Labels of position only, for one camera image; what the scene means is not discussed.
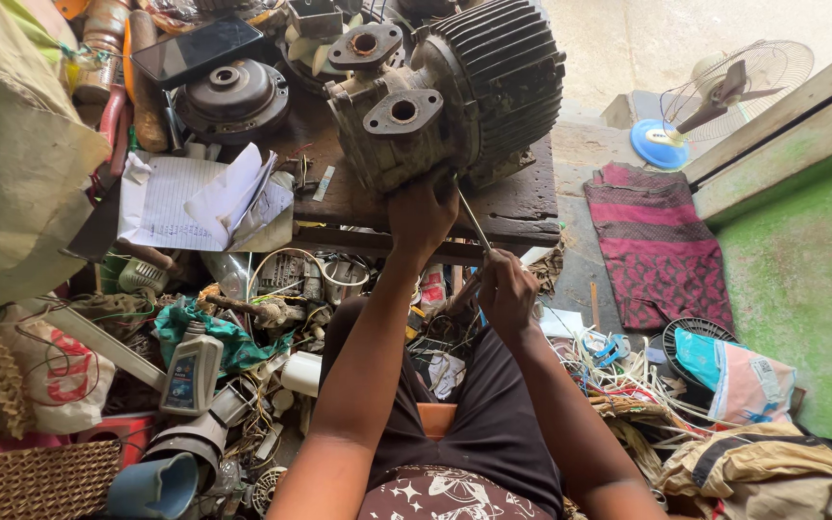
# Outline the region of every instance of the fan blade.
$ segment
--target fan blade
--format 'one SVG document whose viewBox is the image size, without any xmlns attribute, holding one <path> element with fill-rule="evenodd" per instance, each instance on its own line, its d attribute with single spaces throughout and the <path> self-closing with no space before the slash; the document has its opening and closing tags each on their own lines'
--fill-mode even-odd
<svg viewBox="0 0 832 520">
<path fill-rule="evenodd" d="M 721 100 L 726 100 L 734 94 L 743 93 L 747 88 L 747 62 L 740 60 L 728 68 L 728 74 L 721 84 Z"/>
<path fill-rule="evenodd" d="M 685 134 L 688 131 L 695 130 L 699 126 L 708 123 L 718 117 L 723 116 L 728 112 L 726 106 L 715 106 L 711 103 L 703 104 L 694 114 L 683 121 L 676 127 L 676 131 Z"/>
<path fill-rule="evenodd" d="M 772 95 L 785 87 L 780 87 L 777 89 L 766 89 L 764 91 L 748 91 L 741 94 L 741 101 L 749 101 L 751 99 L 759 99 L 761 97 L 766 97 L 768 95 Z"/>
</svg>

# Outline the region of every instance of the blue plastic jug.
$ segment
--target blue plastic jug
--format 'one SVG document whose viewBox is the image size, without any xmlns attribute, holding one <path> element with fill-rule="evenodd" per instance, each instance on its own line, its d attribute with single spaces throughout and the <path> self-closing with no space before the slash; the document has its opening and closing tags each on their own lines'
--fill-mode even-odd
<svg viewBox="0 0 832 520">
<path fill-rule="evenodd" d="M 179 518 L 198 489 L 198 463 L 188 453 L 130 465 L 108 489 L 108 513 L 141 518 Z"/>
</svg>

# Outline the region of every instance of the bottle label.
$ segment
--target bottle label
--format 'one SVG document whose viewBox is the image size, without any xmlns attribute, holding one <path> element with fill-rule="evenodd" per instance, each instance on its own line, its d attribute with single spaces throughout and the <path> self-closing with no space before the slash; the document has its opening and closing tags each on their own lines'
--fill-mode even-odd
<svg viewBox="0 0 832 520">
<path fill-rule="evenodd" d="M 169 392 L 165 406 L 195 409 L 194 403 L 194 360 L 198 355 L 180 357 L 169 381 Z"/>
</svg>

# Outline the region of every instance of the pedestal fan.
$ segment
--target pedestal fan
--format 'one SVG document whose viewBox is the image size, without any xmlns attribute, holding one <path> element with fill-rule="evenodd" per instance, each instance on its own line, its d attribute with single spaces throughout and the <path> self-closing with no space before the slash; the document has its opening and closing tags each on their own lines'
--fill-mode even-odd
<svg viewBox="0 0 832 520">
<path fill-rule="evenodd" d="M 631 145 L 648 163 L 677 169 L 689 158 L 686 142 L 734 132 L 801 85 L 814 62 L 807 45 L 788 40 L 712 54 L 696 64 L 691 81 L 660 96 L 662 120 L 631 128 Z"/>
</svg>

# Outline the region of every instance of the fan grille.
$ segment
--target fan grille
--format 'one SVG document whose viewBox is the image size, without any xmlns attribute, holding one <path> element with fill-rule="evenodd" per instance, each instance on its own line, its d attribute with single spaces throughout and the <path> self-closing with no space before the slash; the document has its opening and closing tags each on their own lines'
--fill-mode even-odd
<svg viewBox="0 0 832 520">
<path fill-rule="evenodd" d="M 676 127 L 702 106 L 704 97 L 724 80 L 728 68 L 740 60 L 746 63 L 746 92 L 782 90 L 734 104 L 723 116 L 699 126 L 684 137 L 676 133 Z M 814 63 L 811 49 L 797 41 L 760 40 L 740 48 L 711 65 L 698 78 L 663 92 L 660 108 L 664 121 L 668 123 L 664 124 L 664 130 L 669 137 L 679 141 L 707 141 L 729 135 L 801 85 L 811 74 Z"/>
<path fill-rule="evenodd" d="M 261 518 L 268 512 L 268 506 L 272 504 L 274 487 L 278 485 L 278 477 L 286 471 L 286 467 L 273 467 L 262 473 L 255 482 L 255 491 L 252 492 L 252 508 Z"/>
<path fill-rule="evenodd" d="M 677 328 L 682 328 L 692 334 L 698 334 L 707 338 L 723 339 L 724 341 L 730 341 L 731 343 L 736 343 L 737 338 L 735 338 L 733 334 L 728 332 L 728 330 L 721 325 L 717 325 L 716 323 L 708 321 L 707 319 L 701 319 L 699 317 L 682 317 L 671 322 L 663 330 L 663 350 L 666 352 L 666 359 L 669 360 L 669 365 L 675 372 L 678 372 L 680 376 L 686 379 L 687 382 L 699 387 L 704 387 L 704 384 L 699 382 L 698 377 L 694 376 L 692 372 L 689 372 L 686 367 L 676 359 Z"/>
</svg>

